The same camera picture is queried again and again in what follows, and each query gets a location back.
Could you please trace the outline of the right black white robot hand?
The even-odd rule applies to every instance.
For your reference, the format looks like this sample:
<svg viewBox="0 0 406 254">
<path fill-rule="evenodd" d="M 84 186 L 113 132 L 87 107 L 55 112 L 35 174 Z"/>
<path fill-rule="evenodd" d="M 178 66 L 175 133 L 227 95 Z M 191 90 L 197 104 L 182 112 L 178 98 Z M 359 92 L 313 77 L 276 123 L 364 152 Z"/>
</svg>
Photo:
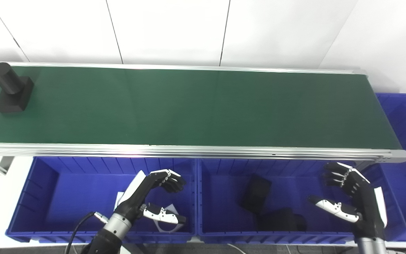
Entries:
<svg viewBox="0 0 406 254">
<path fill-rule="evenodd" d="M 351 204 L 343 204 L 318 195 L 309 195 L 308 201 L 318 208 L 353 224 L 355 238 L 379 238 L 385 240 L 388 224 L 382 188 L 373 187 L 356 168 L 340 162 L 324 165 L 327 186 L 339 187 L 351 198 Z"/>
</svg>

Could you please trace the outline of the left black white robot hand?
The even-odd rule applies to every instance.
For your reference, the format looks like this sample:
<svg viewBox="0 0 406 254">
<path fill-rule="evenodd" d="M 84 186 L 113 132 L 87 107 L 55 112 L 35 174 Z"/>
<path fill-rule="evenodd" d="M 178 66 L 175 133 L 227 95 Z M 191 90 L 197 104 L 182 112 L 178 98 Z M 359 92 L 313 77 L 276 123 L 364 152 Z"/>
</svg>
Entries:
<svg viewBox="0 0 406 254">
<path fill-rule="evenodd" d="M 185 224 L 186 217 L 156 204 L 145 202 L 150 191 L 156 187 L 162 187 L 168 193 L 178 193 L 183 191 L 185 185 L 184 178 L 171 169 L 152 171 L 143 177 L 131 196 L 117 206 L 115 214 L 121 215 L 131 224 L 142 216 L 164 223 Z"/>
</svg>

